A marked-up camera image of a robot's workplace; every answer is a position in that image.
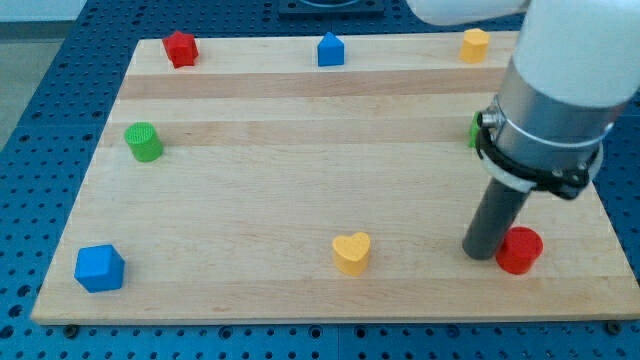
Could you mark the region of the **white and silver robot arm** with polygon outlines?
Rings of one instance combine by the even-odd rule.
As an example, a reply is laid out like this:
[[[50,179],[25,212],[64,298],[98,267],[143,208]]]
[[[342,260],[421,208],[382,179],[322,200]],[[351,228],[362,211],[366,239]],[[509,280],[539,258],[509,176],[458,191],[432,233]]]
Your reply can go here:
[[[501,88],[482,112],[478,152],[501,184],[576,197],[601,143],[639,89],[635,0],[410,0],[439,26],[524,14]]]

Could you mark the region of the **green block behind arm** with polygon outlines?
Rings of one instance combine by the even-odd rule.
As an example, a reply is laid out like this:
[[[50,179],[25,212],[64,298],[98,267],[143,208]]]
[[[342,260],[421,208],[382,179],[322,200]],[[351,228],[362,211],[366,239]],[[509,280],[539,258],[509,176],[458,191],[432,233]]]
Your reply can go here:
[[[469,126],[469,130],[468,130],[468,147],[469,148],[475,148],[476,147],[476,137],[477,134],[480,130],[480,125],[478,123],[478,121],[481,119],[481,113],[479,111],[475,112],[473,117],[472,117],[472,121],[470,123]]]

